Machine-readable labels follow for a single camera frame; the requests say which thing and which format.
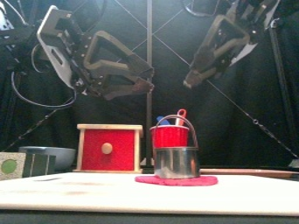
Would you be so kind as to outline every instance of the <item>pink mat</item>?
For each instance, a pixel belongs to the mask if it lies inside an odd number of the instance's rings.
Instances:
[[[220,180],[214,176],[202,176],[198,178],[159,178],[157,176],[138,176],[135,181],[161,186],[214,186]]]

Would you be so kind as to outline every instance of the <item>silver cylinder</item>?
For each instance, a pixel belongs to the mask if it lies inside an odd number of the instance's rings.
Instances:
[[[199,177],[199,149],[195,147],[154,149],[154,175],[162,179]]]

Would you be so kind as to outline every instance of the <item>red panel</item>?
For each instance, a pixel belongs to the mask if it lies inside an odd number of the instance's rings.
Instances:
[[[102,145],[113,144],[110,154]],[[86,129],[82,170],[133,171],[135,169],[135,131],[122,129]]]

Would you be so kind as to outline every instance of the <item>wooden box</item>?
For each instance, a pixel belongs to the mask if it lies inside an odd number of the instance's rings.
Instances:
[[[78,172],[141,172],[142,125],[79,124]]]

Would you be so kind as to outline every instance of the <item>black backdrop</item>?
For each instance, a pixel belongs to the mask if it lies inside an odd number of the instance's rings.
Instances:
[[[73,10],[78,2],[41,1],[37,19],[43,18],[51,4],[57,4],[62,9]],[[30,11],[31,1],[27,1],[27,4]],[[105,17],[97,28],[110,32],[130,49],[143,43],[135,52],[145,59],[146,5],[146,1],[109,1]],[[213,18],[193,17],[182,9],[179,1],[154,0],[153,123],[157,123],[158,116],[177,114],[181,108],[186,108],[187,118],[197,130],[202,165],[286,167],[293,160],[292,154],[253,123],[216,87],[209,82],[203,82],[193,90],[183,86],[183,79],[190,69],[189,63],[193,62],[193,55],[210,29]],[[294,126],[298,131],[299,12],[286,13],[286,9],[282,10],[280,7],[277,15],[281,20],[276,32],[282,51]],[[11,16],[10,19],[18,24],[15,16]],[[0,146],[5,150],[51,113],[50,110],[31,105],[15,97],[11,87],[13,71],[26,71],[27,74],[18,79],[19,89],[23,95],[37,102],[51,105],[61,104],[71,97],[71,90],[55,72],[41,74],[33,70],[27,61],[30,52],[23,59],[23,65],[14,63],[6,49],[2,49],[0,53]],[[298,139],[292,138],[286,122],[289,114],[285,109],[269,31],[254,52],[221,77],[212,78],[210,82],[299,154]],[[18,151],[18,147],[25,145],[78,149],[79,123],[142,124],[147,129],[146,95],[123,96],[113,101],[81,95],[75,105],[58,111],[7,151]],[[145,157],[146,138],[142,141],[142,152]]]

